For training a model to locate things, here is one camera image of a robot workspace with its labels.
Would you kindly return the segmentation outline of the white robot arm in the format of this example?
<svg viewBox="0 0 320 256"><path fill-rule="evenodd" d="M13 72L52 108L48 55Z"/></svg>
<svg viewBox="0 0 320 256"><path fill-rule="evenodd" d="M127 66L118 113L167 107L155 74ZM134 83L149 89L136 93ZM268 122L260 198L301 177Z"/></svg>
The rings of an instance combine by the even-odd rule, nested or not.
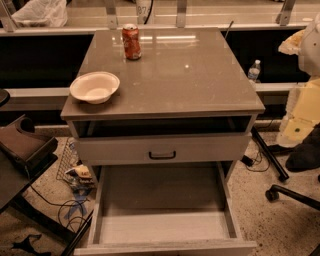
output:
<svg viewBox="0 0 320 256"><path fill-rule="evenodd" d="M320 123L320 14L283 41L278 51L297 55L299 69L310 76L306 83L289 91L277 135L279 145L294 147Z"/></svg>

